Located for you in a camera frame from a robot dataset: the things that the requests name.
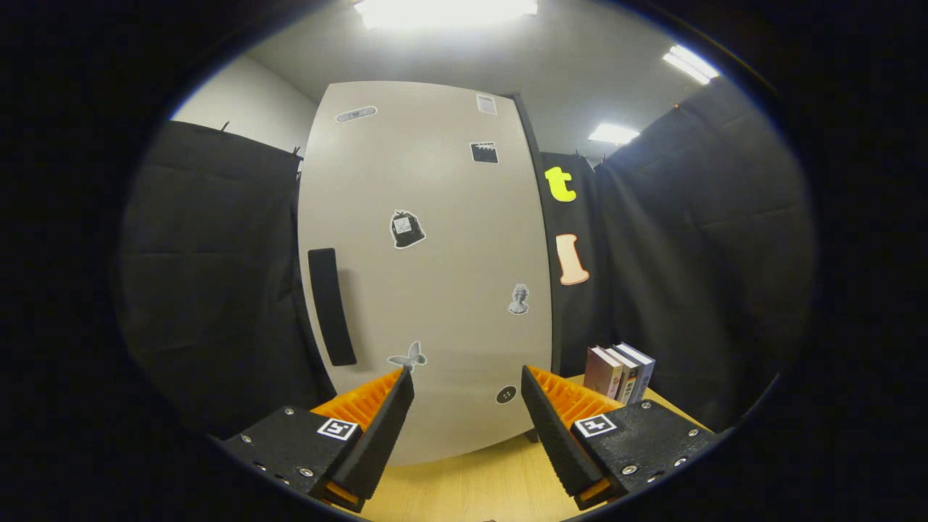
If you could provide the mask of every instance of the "fluorescent light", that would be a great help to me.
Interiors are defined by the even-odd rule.
[[[593,131],[593,134],[589,135],[587,139],[593,141],[605,141],[608,143],[614,143],[616,145],[624,145],[640,134],[633,130],[629,130],[619,125],[613,124],[599,124],[596,127],[596,130]]]
[[[685,47],[670,47],[670,52],[664,55],[664,61],[692,76],[703,85],[718,76],[718,71]]]
[[[674,55],[671,55],[671,54],[664,55],[664,61],[669,62],[674,67],[692,76],[700,84],[706,85],[709,83],[709,78],[706,77],[705,74],[702,74],[695,67],[689,65],[688,63],[686,63],[682,59],[675,57]]]
[[[478,25],[538,13],[537,0],[363,0],[354,4],[368,29]]]

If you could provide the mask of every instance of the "table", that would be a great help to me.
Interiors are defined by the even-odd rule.
[[[582,384],[583,375],[568,380]],[[708,429],[650,388],[644,398]],[[433,463],[388,466],[360,515],[375,522],[547,522],[580,513],[541,443],[518,436]]]

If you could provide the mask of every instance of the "door handle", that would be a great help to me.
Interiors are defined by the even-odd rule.
[[[309,251],[309,281],[313,285],[319,331],[326,343],[332,366],[357,364],[351,336],[348,334],[348,323],[345,321],[334,248]]]

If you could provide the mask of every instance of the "book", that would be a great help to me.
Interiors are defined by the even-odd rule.
[[[615,400],[618,400],[622,404],[628,404],[628,401],[632,398],[632,391],[635,389],[635,383],[638,381],[638,363],[628,357],[622,355],[615,348],[606,348],[606,353],[613,356],[616,360],[621,362],[625,369],[622,372],[622,384],[619,388],[619,392],[615,396]]]
[[[626,343],[622,343],[614,348],[627,355],[629,359],[633,359],[640,364],[638,367],[638,381],[635,383],[635,389],[632,391],[632,402],[638,402],[644,399],[644,390],[648,388],[651,375],[654,373],[654,359],[644,355]]]
[[[599,346],[586,349],[584,387],[599,392],[608,398],[615,398],[615,394],[622,384],[622,371],[622,363],[611,357]]]

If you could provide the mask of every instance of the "white door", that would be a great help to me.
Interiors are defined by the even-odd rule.
[[[336,390],[395,370],[420,346],[416,398],[390,465],[532,428],[521,369],[550,367],[550,283],[511,99],[407,82],[330,85],[306,146],[298,219],[306,304]],[[334,251],[338,287],[322,249]],[[322,253],[316,281],[328,281],[315,296],[309,251]],[[345,327],[350,344],[339,339]],[[345,364],[348,351],[355,363]]]

